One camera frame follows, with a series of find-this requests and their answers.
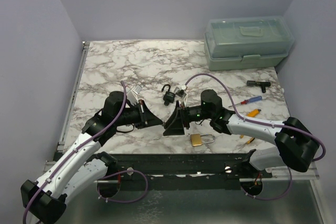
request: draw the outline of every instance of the screwdriver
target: screwdriver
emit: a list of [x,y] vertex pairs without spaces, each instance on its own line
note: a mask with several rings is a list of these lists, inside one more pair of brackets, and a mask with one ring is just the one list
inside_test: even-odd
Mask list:
[[257,102],[257,101],[261,101],[263,99],[262,96],[258,96],[258,97],[252,97],[250,99],[247,99],[247,100],[244,100],[240,103],[236,103],[235,105],[238,106],[238,105],[243,105],[243,104],[247,104],[247,103],[251,103],[251,102]]

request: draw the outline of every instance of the blue screwdriver handle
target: blue screwdriver handle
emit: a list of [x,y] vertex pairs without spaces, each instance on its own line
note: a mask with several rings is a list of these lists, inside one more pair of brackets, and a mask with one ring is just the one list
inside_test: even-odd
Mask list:
[[250,99],[247,100],[247,103],[261,101],[262,99],[263,99],[262,96],[252,97],[252,98],[250,98]]

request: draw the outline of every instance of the black padlock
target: black padlock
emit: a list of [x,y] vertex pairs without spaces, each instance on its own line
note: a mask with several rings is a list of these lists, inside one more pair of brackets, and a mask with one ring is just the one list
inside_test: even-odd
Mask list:
[[168,106],[170,103],[173,103],[174,99],[175,99],[175,94],[173,92],[170,92],[170,85],[169,84],[165,84],[161,91],[163,92],[164,88],[167,87],[167,86],[168,86],[168,91],[163,96],[164,105],[166,105],[166,106]]

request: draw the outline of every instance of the metal frame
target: metal frame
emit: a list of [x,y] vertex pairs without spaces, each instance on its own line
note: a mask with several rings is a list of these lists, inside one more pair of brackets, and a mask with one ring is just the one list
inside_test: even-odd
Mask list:
[[68,110],[67,110],[67,115],[66,115],[66,119],[64,121],[63,127],[62,127],[62,132],[60,135],[60,138],[58,140],[58,147],[57,147],[57,151],[63,151],[63,148],[61,148],[62,146],[64,147],[64,143],[65,143],[65,138],[69,129],[69,122],[71,120],[71,115],[73,112],[73,107],[75,105],[75,100],[77,97],[77,91],[78,91],[78,87],[79,87],[79,83],[80,83],[80,79],[82,77],[83,74],[83,70],[84,70],[84,66],[85,66],[85,62],[86,62],[86,57],[88,55],[88,51],[89,51],[89,47],[90,47],[90,42],[86,42],[83,41],[83,52],[82,52],[82,56],[80,59],[80,63],[79,63],[79,68],[76,74],[76,80],[75,80],[75,84],[73,85],[73,89],[72,89],[72,96],[71,96],[71,100],[69,102],[69,106],[68,106]]
[[333,216],[331,215],[330,208],[327,204],[326,197],[324,196],[321,181],[311,180],[311,188],[313,190],[315,200],[320,211],[320,215],[324,224],[334,224]]

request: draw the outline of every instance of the wire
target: wire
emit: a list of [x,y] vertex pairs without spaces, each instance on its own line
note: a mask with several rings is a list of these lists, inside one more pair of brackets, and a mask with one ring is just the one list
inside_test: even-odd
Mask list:
[[257,185],[257,180],[261,176],[261,172],[258,173],[258,176],[256,177],[256,180],[254,181],[254,184]]
[[230,94],[230,92],[229,92],[229,89],[228,89],[228,88],[227,88],[227,87],[226,87],[226,86],[225,86],[225,85],[224,85],[218,78],[214,77],[213,75],[211,75],[211,74],[209,74],[209,73],[198,73],[198,74],[195,74],[194,76],[190,77],[189,80],[187,80],[187,82],[185,83],[185,85],[187,86],[188,83],[189,83],[192,79],[194,79],[195,77],[197,77],[197,76],[209,76],[209,77],[215,79],[216,81],[218,81],[219,84],[222,85],[222,87],[225,89],[227,95],[229,96],[229,98],[230,98],[230,100],[231,100],[231,103],[232,103],[233,108],[234,108],[234,110],[235,110],[235,112],[236,112],[236,115],[237,115],[240,119],[242,119],[242,120],[244,120],[244,121],[246,121],[246,122],[255,123],[255,124],[259,124],[259,125],[263,125],[263,126],[285,128],[285,129],[289,129],[289,130],[292,130],[292,131],[299,132],[299,133],[301,133],[301,134],[303,134],[303,135],[306,135],[306,136],[308,136],[308,137],[314,139],[314,141],[317,142],[319,145],[321,145],[321,148],[322,148],[322,154],[321,154],[319,157],[314,158],[313,161],[318,161],[318,160],[321,160],[321,159],[324,158],[324,156],[325,156],[325,154],[326,154],[325,145],[324,145],[323,142],[322,142],[319,138],[317,138],[316,136],[314,136],[314,135],[312,135],[312,134],[310,134],[310,133],[308,133],[308,132],[306,132],[306,131],[297,129],[297,128],[295,128],[295,127],[292,127],[292,126],[287,126],[287,125],[282,125],[282,124],[271,124],[271,123],[265,123],[265,122],[258,122],[258,121],[252,120],[252,119],[248,119],[248,118],[246,118],[245,116],[239,114],[238,111],[237,111],[237,108],[236,108],[236,106],[235,106],[235,103],[234,103],[234,101],[233,101],[233,98],[232,98],[232,96],[231,96],[231,94]]
[[271,201],[271,200],[280,199],[280,198],[286,196],[289,193],[289,190],[290,190],[290,188],[292,187],[292,184],[293,184],[292,172],[290,171],[289,167],[287,167],[287,169],[288,169],[288,172],[289,172],[289,184],[288,184],[288,187],[287,187],[287,189],[281,195],[279,195],[277,197],[274,197],[274,198],[261,198],[261,197],[249,194],[243,188],[242,188],[242,190],[244,191],[244,193],[245,193],[246,196],[248,196],[248,197],[250,197],[252,199],[258,199],[258,200],[263,200],[263,201]]
[[[90,141],[96,139],[97,137],[99,137],[100,135],[102,135],[103,133],[105,133],[115,122],[116,120],[119,118],[119,116],[121,115],[125,104],[126,104],[126,86],[125,83],[123,81],[121,81],[121,85],[123,87],[123,92],[124,92],[124,96],[123,96],[123,101],[121,104],[121,108],[118,112],[118,114],[115,116],[115,118],[112,120],[112,122],[110,122],[105,128],[103,128],[100,132],[98,132],[97,134],[95,134],[94,136],[90,137],[89,139],[87,139],[86,141],[84,141],[82,144],[80,144],[77,147],[77,150],[80,150],[83,146],[85,146],[87,143],[89,143]],[[49,179],[53,179],[53,177],[57,174],[57,172],[64,166],[64,164],[73,156],[73,154],[75,154],[75,151],[71,151],[69,153],[68,156],[66,156],[63,161],[55,168],[55,170],[50,174],[50,176],[48,177]],[[45,181],[40,188],[36,191],[36,193],[34,193],[34,195],[32,196],[32,198],[30,199],[30,201],[27,204],[27,207],[25,209],[25,212],[23,214],[23,220],[22,223],[23,224],[27,224],[27,215],[29,212],[29,209],[31,207],[31,205],[33,204],[34,200],[36,199],[36,197],[39,195],[39,193],[43,190],[43,188],[48,184],[47,181]]]
[[101,179],[107,179],[107,178],[110,178],[110,177],[113,177],[113,176],[116,176],[116,175],[119,175],[119,174],[123,174],[123,173],[129,173],[129,172],[133,172],[133,173],[139,173],[144,179],[145,179],[145,183],[146,183],[146,187],[145,187],[145,191],[144,193],[136,198],[136,199],[133,199],[133,200],[117,200],[117,199],[110,199],[110,198],[104,198],[101,196],[100,194],[100,189],[99,187],[97,188],[97,192],[99,194],[99,197],[98,199],[104,199],[104,200],[107,200],[107,201],[110,201],[110,202],[116,202],[116,203],[134,203],[134,202],[137,202],[139,201],[140,199],[142,199],[143,197],[146,196],[147,192],[148,192],[148,180],[146,178],[146,175],[144,175],[142,172],[138,171],[138,170],[122,170],[121,172],[117,172],[117,173],[113,173],[111,175],[108,175],[108,176],[105,176]]
[[200,123],[196,123],[196,122],[195,122],[195,124],[196,124],[196,125],[201,125],[205,120],[211,121],[210,119],[203,119],[203,120],[200,121]]
[[117,132],[118,132],[118,133],[123,133],[123,134],[125,134],[125,133],[130,133],[130,132],[134,131],[134,124],[131,124],[131,125],[133,126],[133,129],[131,129],[131,130],[129,130],[129,131],[118,131],[118,130],[117,130]]

